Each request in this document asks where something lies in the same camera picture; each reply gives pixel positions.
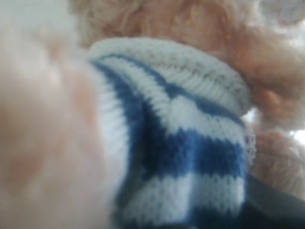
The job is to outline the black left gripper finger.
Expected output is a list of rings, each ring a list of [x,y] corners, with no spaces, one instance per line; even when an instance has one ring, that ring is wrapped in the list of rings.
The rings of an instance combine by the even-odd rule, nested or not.
[[[248,176],[245,228],[304,229],[305,202]]]

